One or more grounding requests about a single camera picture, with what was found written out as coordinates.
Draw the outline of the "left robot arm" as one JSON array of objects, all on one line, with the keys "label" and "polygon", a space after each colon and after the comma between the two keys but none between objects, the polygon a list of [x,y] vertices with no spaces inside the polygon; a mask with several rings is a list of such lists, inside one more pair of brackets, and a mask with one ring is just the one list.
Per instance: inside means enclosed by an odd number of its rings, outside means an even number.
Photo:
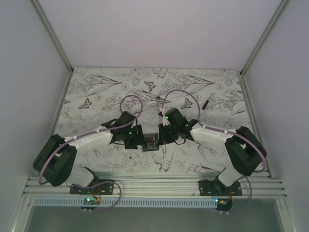
[{"label": "left robot arm", "polygon": [[67,182],[81,187],[87,194],[98,190],[95,173],[76,163],[75,159],[94,148],[123,142],[125,149],[137,149],[144,142],[142,126],[138,118],[128,111],[118,119],[101,124],[96,130],[73,137],[52,135],[46,142],[33,168],[39,173],[39,185],[57,187]]}]

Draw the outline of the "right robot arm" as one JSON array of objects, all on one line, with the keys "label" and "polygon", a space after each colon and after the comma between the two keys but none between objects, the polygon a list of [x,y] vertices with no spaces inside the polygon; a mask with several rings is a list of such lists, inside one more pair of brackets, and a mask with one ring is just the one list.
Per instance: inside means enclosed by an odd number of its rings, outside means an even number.
[{"label": "right robot arm", "polygon": [[[263,172],[266,168],[267,152],[247,127],[227,130],[203,125],[199,119],[188,121],[178,109],[160,108],[162,123],[159,124],[159,144],[175,143],[179,138],[184,141],[206,142],[224,147],[231,164],[216,177],[214,190],[218,195],[226,195],[231,185],[253,172]],[[261,170],[256,168],[263,164]]]}]

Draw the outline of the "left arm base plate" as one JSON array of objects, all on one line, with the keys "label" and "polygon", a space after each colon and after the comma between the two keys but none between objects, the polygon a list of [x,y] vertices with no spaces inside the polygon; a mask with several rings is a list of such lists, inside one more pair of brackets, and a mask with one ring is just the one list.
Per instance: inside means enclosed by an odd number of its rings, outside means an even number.
[{"label": "left arm base plate", "polygon": [[86,188],[71,185],[70,194],[72,195],[112,195],[114,187],[113,180],[99,179],[92,181]]}]

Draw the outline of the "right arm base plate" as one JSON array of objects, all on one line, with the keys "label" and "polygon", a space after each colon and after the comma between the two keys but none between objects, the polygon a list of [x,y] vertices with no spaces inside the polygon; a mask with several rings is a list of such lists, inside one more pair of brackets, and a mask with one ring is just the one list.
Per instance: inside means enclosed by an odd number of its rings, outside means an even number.
[{"label": "right arm base plate", "polygon": [[239,181],[231,186],[225,186],[217,178],[214,180],[200,180],[198,182],[200,196],[242,196],[242,189]]}]

